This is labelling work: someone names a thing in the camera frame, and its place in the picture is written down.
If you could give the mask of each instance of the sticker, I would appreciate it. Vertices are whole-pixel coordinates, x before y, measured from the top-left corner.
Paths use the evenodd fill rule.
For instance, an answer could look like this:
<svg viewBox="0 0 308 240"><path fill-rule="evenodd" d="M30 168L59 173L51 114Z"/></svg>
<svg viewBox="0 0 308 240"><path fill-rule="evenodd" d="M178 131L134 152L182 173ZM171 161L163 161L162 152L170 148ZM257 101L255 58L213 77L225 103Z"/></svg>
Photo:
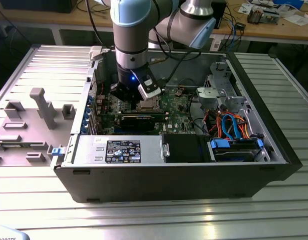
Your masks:
<svg viewBox="0 0 308 240"><path fill-rule="evenodd" d="M95 144L105 144L108 141L108 137L97 136L94 138Z"/></svg>
<svg viewBox="0 0 308 240"><path fill-rule="evenodd" d="M106 163L140 163L140 141L107 141Z"/></svg>

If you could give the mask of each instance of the power supply label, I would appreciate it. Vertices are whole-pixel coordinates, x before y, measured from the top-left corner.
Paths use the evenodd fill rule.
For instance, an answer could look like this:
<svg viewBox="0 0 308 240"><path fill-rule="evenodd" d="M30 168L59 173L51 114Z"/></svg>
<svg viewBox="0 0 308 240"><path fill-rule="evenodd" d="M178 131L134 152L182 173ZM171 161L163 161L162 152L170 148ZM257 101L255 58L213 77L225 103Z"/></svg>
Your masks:
<svg viewBox="0 0 308 240"><path fill-rule="evenodd" d="M139 164L140 141L107 141L106 163Z"/></svg>

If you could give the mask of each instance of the blue cable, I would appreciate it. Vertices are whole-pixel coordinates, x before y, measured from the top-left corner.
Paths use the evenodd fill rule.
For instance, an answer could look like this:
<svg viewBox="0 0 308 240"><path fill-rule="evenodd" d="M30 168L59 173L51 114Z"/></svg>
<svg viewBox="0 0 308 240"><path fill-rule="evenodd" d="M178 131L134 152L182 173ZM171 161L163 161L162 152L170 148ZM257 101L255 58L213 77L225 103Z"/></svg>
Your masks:
<svg viewBox="0 0 308 240"><path fill-rule="evenodd" d="M230 44L230 47L229 49L227 50L228 52L233 48L233 44L234 44L234 41L235 41L235 36L236 36L236 29L235 29L235 26L233 24L233 22L229 19L226 19L231 25L232 25L232 29L233 29L233 39L232 39L232 43Z"/></svg>
<svg viewBox="0 0 308 240"><path fill-rule="evenodd" d="M240 132L238 130L236 119L234 118L234 116L229 115L229 114L226 114L223 117L223 119L222 119L222 130L225 133L225 135L228 136L231 140L234 140L234 138L226 131L226 127L225 127L225 119L226 119L226 117L231 117L232 118L232 120L233 120L233 128L234 128L234 132L235 132L236 138L237 139L241 139L242 136L240 135Z"/></svg>

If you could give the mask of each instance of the robotic arm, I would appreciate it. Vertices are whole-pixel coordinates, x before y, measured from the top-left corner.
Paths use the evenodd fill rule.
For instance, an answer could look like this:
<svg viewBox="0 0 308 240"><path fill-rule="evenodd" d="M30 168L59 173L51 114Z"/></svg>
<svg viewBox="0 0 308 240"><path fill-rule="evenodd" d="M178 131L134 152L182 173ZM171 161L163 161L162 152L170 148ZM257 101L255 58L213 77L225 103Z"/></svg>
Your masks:
<svg viewBox="0 0 308 240"><path fill-rule="evenodd" d="M157 42L157 31L167 41L202 48L216 20L211 0L97 0L111 7L118 83L111 94L137 103L161 93L147 61L148 41Z"/></svg>

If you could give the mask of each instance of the motherboard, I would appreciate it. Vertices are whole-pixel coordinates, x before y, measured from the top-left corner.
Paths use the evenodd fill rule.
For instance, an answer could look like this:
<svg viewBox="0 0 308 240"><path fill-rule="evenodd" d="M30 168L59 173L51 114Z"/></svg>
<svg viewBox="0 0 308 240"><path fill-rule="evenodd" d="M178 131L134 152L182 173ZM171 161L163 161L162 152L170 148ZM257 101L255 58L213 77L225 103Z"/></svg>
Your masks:
<svg viewBox="0 0 308 240"><path fill-rule="evenodd" d="M98 131L102 135L194 134L189 119L189 96L180 88L165 88L163 94L140 101L136 108L113 95L97 99Z"/></svg>

